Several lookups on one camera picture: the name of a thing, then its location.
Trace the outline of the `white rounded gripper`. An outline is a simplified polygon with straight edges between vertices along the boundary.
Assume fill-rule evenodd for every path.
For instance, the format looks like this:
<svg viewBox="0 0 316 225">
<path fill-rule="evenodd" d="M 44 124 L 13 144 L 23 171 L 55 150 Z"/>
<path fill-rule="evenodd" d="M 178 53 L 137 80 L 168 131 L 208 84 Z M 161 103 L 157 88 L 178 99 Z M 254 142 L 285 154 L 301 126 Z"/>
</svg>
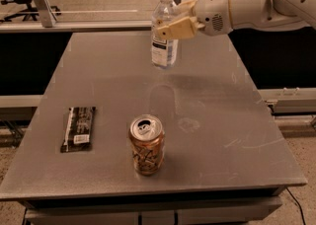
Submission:
<svg viewBox="0 0 316 225">
<path fill-rule="evenodd" d="M 198 30 L 208 36 L 227 35 L 231 31 L 229 0 L 187 0 L 177 6 L 186 16 L 157 27 L 155 35 L 160 39 L 193 38 Z"/>
</svg>

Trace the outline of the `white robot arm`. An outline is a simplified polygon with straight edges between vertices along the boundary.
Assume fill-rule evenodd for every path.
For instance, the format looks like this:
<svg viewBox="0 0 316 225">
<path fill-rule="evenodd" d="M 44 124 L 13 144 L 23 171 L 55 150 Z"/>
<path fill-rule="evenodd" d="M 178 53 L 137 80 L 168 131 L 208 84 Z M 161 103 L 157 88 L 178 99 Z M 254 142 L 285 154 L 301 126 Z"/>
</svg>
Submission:
<svg viewBox="0 0 316 225">
<path fill-rule="evenodd" d="M 162 39 L 192 38 L 197 32 L 226 35 L 233 30 L 291 31 L 316 28 L 316 0 L 190 0 L 154 29 Z"/>
</svg>

